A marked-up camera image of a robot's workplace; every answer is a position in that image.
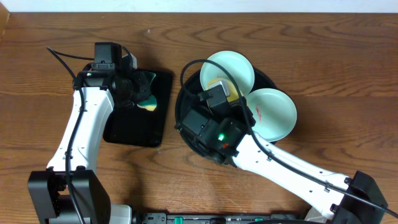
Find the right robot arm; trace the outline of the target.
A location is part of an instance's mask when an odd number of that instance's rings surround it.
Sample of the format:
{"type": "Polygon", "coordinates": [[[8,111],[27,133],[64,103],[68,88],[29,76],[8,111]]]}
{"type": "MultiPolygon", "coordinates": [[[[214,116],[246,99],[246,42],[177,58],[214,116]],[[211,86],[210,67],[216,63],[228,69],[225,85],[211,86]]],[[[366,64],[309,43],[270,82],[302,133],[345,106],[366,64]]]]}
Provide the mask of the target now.
{"type": "Polygon", "coordinates": [[[245,97],[217,116],[206,101],[179,96],[175,128],[198,155],[271,180],[310,204],[332,223],[380,223],[391,214],[376,181],[357,171],[354,177],[310,164],[264,139],[245,97]]]}

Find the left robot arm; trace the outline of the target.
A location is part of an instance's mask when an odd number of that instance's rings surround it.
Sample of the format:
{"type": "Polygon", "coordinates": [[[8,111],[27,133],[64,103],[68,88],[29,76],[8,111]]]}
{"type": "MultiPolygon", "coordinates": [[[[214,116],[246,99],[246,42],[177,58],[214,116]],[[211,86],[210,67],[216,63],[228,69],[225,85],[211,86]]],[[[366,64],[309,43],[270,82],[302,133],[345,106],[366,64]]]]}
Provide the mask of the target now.
{"type": "Polygon", "coordinates": [[[31,172],[28,189],[40,223],[135,223],[128,205],[112,204],[96,176],[107,120],[117,109],[154,111],[151,72],[139,71],[127,48],[95,43],[95,56],[73,74],[73,109],[62,141],[42,171],[31,172]]]}

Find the yellow plate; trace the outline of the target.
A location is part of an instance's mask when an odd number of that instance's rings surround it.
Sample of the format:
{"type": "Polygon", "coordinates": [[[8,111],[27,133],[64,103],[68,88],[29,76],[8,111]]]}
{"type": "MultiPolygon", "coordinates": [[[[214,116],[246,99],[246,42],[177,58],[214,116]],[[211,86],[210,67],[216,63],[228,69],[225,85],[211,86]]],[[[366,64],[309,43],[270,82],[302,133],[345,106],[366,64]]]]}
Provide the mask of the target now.
{"type": "Polygon", "coordinates": [[[224,89],[224,92],[226,93],[228,102],[235,101],[239,98],[238,92],[235,89],[232,81],[225,79],[225,78],[215,78],[215,79],[210,80],[206,86],[206,90],[209,90],[210,88],[213,88],[220,84],[223,85],[223,89],[224,89]]]}

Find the green yellow sponge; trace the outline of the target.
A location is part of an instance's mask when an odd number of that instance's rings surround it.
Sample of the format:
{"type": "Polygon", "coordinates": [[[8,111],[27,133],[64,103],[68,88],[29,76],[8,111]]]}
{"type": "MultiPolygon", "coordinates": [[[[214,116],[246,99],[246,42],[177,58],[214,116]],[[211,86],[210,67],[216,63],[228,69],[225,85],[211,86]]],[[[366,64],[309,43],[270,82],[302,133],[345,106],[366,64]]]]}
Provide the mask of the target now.
{"type": "Polygon", "coordinates": [[[145,101],[140,102],[140,103],[137,104],[137,106],[139,108],[145,109],[147,111],[154,111],[156,109],[156,107],[157,107],[156,97],[151,92],[151,85],[152,85],[152,82],[153,82],[155,77],[156,77],[155,73],[152,73],[152,72],[147,72],[146,73],[146,78],[147,78],[147,80],[149,82],[149,91],[150,91],[149,97],[145,101]]]}

